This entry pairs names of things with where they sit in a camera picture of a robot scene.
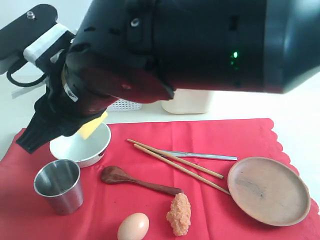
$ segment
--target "red tablecloth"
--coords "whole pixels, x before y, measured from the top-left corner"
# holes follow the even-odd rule
[[[262,156],[290,165],[270,119],[111,124],[111,142],[103,159],[81,170],[84,203],[74,214],[57,216],[33,189],[38,170],[54,160],[45,145],[29,155],[13,141],[0,162],[1,240],[117,240],[121,221],[136,212],[149,217],[145,240],[319,240],[320,216],[312,201],[307,218],[289,227],[272,227],[246,215],[232,198],[151,157],[127,138],[156,148],[194,153]],[[191,159],[225,176],[233,162]],[[171,196],[142,187],[107,185],[99,179],[105,166],[116,165],[142,180],[182,188],[191,204],[191,226],[175,238],[166,221]],[[227,187],[205,173],[200,175]]]

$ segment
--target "wooden spoon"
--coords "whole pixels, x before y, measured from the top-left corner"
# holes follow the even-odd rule
[[[184,193],[184,191],[182,191],[182,189],[180,188],[163,186],[159,184],[138,180],[128,175],[124,170],[122,170],[120,167],[117,167],[117,166],[107,166],[105,169],[103,169],[100,175],[100,179],[106,184],[122,184],[122,183],[138,184],[142,187],[152,189],[161,193],[173,195],[173,196],[179,193]]]

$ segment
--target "wooden chopstick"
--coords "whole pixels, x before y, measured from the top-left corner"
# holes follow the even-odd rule
[[[179,164],[176,164],[176,163],[174,163],[174,162],[172,162],[172,161],[170,161],[170,160],[168,160],[168,159],[166,159],[166,158],[164,158],[164,157],[162,157],[162,156],[154,153],[153,151],[150,151],[150,150],[144,148],[143,146],[140,146],[140,145],[138,145],[138,144],[134,144],[134,146],[135,146],[137,149],[140,149],[140,150],[142,150],[143,152],[145,152],[145,153],[147,153],[147,154],[150,154],[151,156],[154,156],[154,157],[156,157],[157,159],[159,159],[159,160],[161,160],[161,161],[163,161],[163,162],[165,162],[165,163],[167,163],[167,164],[175,167],[176,169],[179,169],[180,171],[182,171],[182,172],[184,172],[184,173],[186,173],[186,174],[189,174],[190,176],[194,177],[195,179],[198,179],[198,180],[200,180],[200,181],[202,181],[202,182],[210,185],[211,187],[214,187],[214,188],[216,188],[216,189],[218,189],[218,190],[220,190],[220,191],[222,191],[222,192],[230,195],[230,192],[229,192],[228,190],[226,190],[226,189],[220,187],[219,185],[217,185],[217,184],[215,184],[215,183],[213,183],[213,182],[205,179],[204,177],[199,176],[198,174],[196,174],[196,173],[194,173],[194,172],[192,172],[192,171],[190,171],[190,170],[188,170],[188,169],[180,166]]]
[[[219,173],[217,173],[217,172],[211,171],[211,170],[209,170],[209,169],[206,169],[206,168],[204,168],[204,167],[202,167],[202,166],[199,166],[199,165],[197,165],[197,164],[194,164],[194,163],[192,163],[192,162],[186,161],[186,160],[184,160],[184,159],[182,159],[182,158],[179,158],[179,157],[177,157],[177,156],[173,156],[173,155],[170,154],[170,153],[161,151],[161,150],[156,149],[156,148],[154,148],[154,147],[152,147],[152,146],[148,146],[148,145],[145,145],[145,144],[143,144],[143,143],[141,143],[141,142],[134,141],[134,140],[131,140],[131,139],[127,139],[127,141],[129,141],[129,142],[131,142],[131,143],[133,143],[133,144],[137,144],[137,145],[139,145],[139,146],[141,146],[141,147],[144,147],[145,149],[151,150],[151,151],[154,152],[154,153],[161,154],[161,155],[166,156],[166,157],[168,157],[168,158],[174,159],[174,160],[176,160],[176,161],[178,161],[178,162],[180,162],[180,163],[183,163],[183,164],[185,164],[185,165],[188,165],[188,166],[190,166],[190,167],[193,167],[193,168],[195,168],[195,169],[198,169],[198,170],[200,170],[200,171],[202,171],[202,172],[205,172],[205,173],[207,173],[207,174],[210,174],[210,175],[212,175],[212,176],[214,176],[214,177],[216,177],[216,178],[219,178],[219,179],[223,179],[223,178],[224,178],[223,175],[221,175],[221,174],[219,174]]]

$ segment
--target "metal cup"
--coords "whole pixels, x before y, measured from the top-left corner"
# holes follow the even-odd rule
[[[45,165],[36,174],[33,186],[58,215],[74,213],[84,201],[80,167],[71,160],[59,159]]]

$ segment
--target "butter knife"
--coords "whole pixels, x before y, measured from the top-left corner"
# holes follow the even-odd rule
[[[224,155],[214,155],[214,154],[202,154],[202,153],[192,153],[192,152],[183,152],[183,151],[167,151],[161,150],[168,154],[171,154],[175,157],[184,157],[184,158],[201,158],[201,159],[217,159],[217,160],[228,160],[228,161],[237,161],[236,156],[224,156]]]

